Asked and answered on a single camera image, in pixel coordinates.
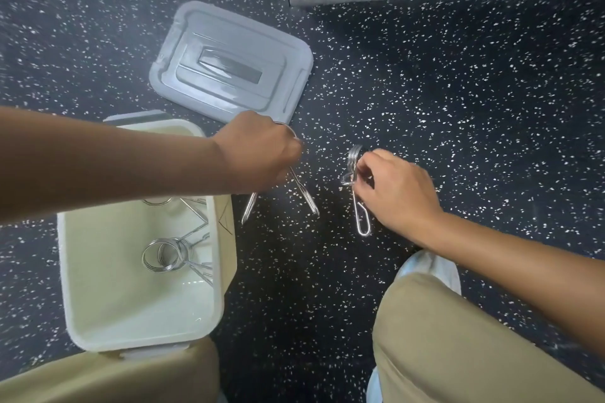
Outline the person's left hand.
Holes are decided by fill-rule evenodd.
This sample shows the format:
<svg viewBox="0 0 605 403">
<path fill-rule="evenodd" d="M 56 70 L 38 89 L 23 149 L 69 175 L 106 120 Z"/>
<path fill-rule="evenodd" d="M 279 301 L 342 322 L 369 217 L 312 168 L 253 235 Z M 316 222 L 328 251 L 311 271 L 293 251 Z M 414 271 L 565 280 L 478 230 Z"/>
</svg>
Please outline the person's left hand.
<svg viewBox="0 0 605 403">
<path fill-rule="evenodd" d="M 212 172 L 219 193 L 260 193 L 276 186 L 278 126 L 249 110 L 210 138 L 216 147 Z"/>
</svg>

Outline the person's right hand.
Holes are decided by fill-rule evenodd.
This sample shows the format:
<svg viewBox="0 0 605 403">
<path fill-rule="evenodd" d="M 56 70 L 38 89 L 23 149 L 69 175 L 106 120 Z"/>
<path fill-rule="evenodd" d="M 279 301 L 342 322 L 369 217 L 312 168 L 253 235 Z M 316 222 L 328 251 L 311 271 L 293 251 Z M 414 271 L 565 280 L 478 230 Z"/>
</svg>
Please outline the person's right hand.
<svg viewBox="0 0 605 403">
<path fill-rule="evenodd" d="M 358 161 L 358 177 L 374 177 L 379 203 L 365 203 L 385 227 L 413 243 L 431 247 L 431 235 L 444 212 L 429 174 L 387 150 L 367 151 Z"/>
</svg>

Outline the metal spring clip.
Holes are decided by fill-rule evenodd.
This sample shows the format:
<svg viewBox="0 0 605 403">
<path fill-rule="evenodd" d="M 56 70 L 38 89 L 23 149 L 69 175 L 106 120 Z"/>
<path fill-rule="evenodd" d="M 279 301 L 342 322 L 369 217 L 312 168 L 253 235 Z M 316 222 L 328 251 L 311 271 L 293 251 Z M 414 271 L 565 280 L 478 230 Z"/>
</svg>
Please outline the metal spring clip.
<svg viewBox="0 0 605 403">
<path fill-rule="evenodd" d="M 199 259 L 198 249 L 203 239 L 191 243 L 186 238 L 162 238 L 153 240 L 141 254 L 141 263 L 154 274 L 167 274 L 179 270 L 190 270 L 208 286 L 214 286 L 214 265 Z"/>
<path fill-rule="evenodd" d="M 298 139 L 298 136 L 291 129 L 291 127 L 288 126 L 288 124 L 279 122 L 279 121 L 274 121 L 271 117 L 268 117 L 268 118 L 272 123 L 285 127 L 291 133 L 293 139 L 296 139 L 296 140 Z M 306 204 L 309 206 L 311 213 L 316 217 L 320 216 L 320 210 L 319 210 L 316 202 L 312 198 L 311 194 L 309 193 L 309 191 L 307 190 L 305 185 L 299 180 L 298 175 L 296 174 L 295 170 L 293 169 L 292 163 L 287 166 L 287 175 L 294 181 L 295 185 L 298 188 L 298 191 L 301 194 L 301 197 L 305 200 Z M 246 206 L 244 208 L 244 211 L 239 220 L 240 224 L 244 225 L 250 219 L 260 194 L 261 193 L 254 192 L 249 196 Z"/>
<path fill-rule="evenodd" d="M 353 185 L 358 178 L 357 164 L 365 152 L 367 152 L 367 149 L 362 144 L 355 144 L 351 147 L 351 149 L 349 149 L 346 156 L 347 168 L 340 178 L 340 183 L 342 186 L 349 186 L 353 188 Z M 368 237 L 372 232 L 371 219 L 367 208 L 361 201 L 359 201 L 356 193 L 353 190 L 352 204 L 357 233 L 361 237 Z"/>
<path fill-rule="evenodd" d="M 173 201 L 173 199 L 174 199 L 173 197 L 169 197 L 163 201 L 150 201 L 148 199 L 144 199 L 144 200 L 142 200 L 142 202 L 150 207 L 158 208 L 158 207 L 163 207 L 163 206 L 169 204 L 171 201 Z M 207 215 L 194 205 L 194 204 L 201 204 L 204 206 L 207 205 L 207 202 L 205 199 L 179 197 L 178 201 L 183 203 L 186 208 L 188 208 L 190 211 L 192 211 L 202 221 L 203 226 L 206 226 L 209 224 L 209 219 L 208 219 Z"/>
</svg>

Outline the person's right forearm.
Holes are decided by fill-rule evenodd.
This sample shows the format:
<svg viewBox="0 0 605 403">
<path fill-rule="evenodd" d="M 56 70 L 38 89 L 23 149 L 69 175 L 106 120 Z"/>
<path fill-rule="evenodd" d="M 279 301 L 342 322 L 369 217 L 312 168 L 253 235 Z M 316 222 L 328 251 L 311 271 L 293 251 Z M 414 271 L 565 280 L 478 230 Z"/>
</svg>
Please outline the person's right forearm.
<svg viewBox="0 0 605 403">
<path fill-rule="evenodd" d="M 403 216 L 396 230 L 500 285 L 605 361 L 605 261 L 443 211 Z"/>
</svg>

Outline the person's left forearm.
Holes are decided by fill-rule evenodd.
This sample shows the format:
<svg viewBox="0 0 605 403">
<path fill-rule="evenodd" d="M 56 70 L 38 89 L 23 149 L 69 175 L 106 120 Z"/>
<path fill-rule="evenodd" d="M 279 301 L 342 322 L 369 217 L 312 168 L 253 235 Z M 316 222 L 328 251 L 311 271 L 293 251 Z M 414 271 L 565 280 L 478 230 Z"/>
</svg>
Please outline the person's left forearm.
<svg viewBox="0 0 605 403">
<path fill-rule="evenodd" d="M 228 193 L 211 138 L 0 106 L 0 224 L 109 203 Z"/>
</svg>

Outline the white shoe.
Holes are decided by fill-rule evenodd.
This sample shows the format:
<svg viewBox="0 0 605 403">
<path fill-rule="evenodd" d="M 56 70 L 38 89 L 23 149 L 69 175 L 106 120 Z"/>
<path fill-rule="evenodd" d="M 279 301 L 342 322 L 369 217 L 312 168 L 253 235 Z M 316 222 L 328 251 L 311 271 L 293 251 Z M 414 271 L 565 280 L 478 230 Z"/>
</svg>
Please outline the white shoe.
<svg viewBox="0 0 605 403">
<path fill-rule="evenodd" d="M 432 252 L 423 249 L 414 253 L 399 268 L 395 280 L 410 274 L 425 274 L 435 277 L 450 290 L 462 295 L 457 265 Z"/>
</svg>

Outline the grey plastic bin lid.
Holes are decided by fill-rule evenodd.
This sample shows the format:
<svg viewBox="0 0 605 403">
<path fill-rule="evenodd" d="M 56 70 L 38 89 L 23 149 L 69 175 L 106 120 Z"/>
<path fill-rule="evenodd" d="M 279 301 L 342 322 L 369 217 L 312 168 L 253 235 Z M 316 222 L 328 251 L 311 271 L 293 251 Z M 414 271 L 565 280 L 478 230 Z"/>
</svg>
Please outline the grey plastic bin lid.
<svg viewBox="0 0 605 403">
<path fill-rule="evenodd" d="M 288 125 L 313 66 L 303 40 L 191 1 L 178 8 L 149 82 L 165 99 L 225 124 L 252 110 Z"/>
</svg>

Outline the person's right trouser leg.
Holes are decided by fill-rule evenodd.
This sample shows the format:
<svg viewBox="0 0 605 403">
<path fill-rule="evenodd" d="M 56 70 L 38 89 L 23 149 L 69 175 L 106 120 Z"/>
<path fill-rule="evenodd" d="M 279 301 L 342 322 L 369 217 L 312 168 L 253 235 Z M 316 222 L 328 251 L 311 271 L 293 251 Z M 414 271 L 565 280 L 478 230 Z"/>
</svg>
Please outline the person's right trouser leg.
<svg viewBox="0 0 605 403">
<path fill-rule="evenodd" d="M 432 275 L 398 277 L 373 328 L 383 403 L 605 403 L 605 393 Z"/>
</svg>

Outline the person's trouser leg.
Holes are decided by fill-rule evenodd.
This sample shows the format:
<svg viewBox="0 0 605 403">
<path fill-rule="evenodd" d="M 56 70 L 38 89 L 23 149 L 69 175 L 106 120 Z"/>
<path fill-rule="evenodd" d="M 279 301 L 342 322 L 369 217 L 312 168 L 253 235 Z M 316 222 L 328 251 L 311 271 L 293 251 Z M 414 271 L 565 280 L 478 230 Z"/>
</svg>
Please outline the person's trouser leg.
<svg viewBox="0 0 605 403">
<path fill-rule="evenodd" d="M 398 277 L 373 328 L 383 403 L 605 403 L 605 393 L 432 275 Z"/>
<path fill-rule="evenodd" d="M 228 403 L 209 337 L 158 354 L 82 352 L 0 381 L 0 403 Z"/>
</svg>

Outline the cream plastic bin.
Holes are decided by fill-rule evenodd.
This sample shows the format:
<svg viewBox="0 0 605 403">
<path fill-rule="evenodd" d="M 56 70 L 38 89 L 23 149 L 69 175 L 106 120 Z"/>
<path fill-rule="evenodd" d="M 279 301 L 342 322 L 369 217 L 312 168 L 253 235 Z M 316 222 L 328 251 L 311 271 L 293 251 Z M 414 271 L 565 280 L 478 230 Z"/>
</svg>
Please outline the cream plastic bin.
<svg viewBox="0 0 605 403">
<path fill-rule="evenodd" d="M 202 221 L 178 197 L 163 207 L 141 201 L 57 215 L 65 321 L 72 341 L 90 352 L 149 355 L 208 336 L 219 324 L 237 271 L 232 200 L 193 196 Z M 199 259 L 214 265 L 214 286 L 190 270 L 154 274 L 141 263 L 153 240 L 207 237 Z"/>
</svg>

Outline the person's left trouser leg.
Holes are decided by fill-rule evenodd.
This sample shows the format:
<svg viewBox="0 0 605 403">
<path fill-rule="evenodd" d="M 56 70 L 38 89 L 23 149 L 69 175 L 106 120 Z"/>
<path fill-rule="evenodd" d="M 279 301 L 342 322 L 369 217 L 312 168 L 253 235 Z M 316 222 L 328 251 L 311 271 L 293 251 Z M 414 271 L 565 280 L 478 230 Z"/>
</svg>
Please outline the person's left trouser leg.
<svg viewBox="0 0 605 403">
<path fill-rule="evenodd" d="M 82 352 L 0 381 L 0 403 L 228 403 L 209 337 L 158 354 Z"/>
</svg>

